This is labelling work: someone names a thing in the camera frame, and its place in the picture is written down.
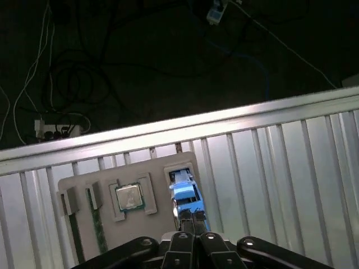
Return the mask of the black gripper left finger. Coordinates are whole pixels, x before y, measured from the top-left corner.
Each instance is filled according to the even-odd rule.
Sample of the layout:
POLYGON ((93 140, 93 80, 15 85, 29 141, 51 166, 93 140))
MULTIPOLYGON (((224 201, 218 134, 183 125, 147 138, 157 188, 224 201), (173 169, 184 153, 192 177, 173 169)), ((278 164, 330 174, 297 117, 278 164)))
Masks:
POLYGON ((193 268, 193 215, 189 211, 179 215, 179 230, 164 234, 160 243, 141 236, 75 268, 193 268))

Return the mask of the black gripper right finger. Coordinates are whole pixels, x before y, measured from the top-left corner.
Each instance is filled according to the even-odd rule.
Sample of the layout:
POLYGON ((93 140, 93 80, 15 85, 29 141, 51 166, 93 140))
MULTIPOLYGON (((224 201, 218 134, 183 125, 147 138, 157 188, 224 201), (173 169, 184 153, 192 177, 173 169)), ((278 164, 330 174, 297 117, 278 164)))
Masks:
POLYGON ((203 211, 194 213, 199 242, 200 268, 330 268, 330 266, 254 236, 236 244, 209 231, 203 211))

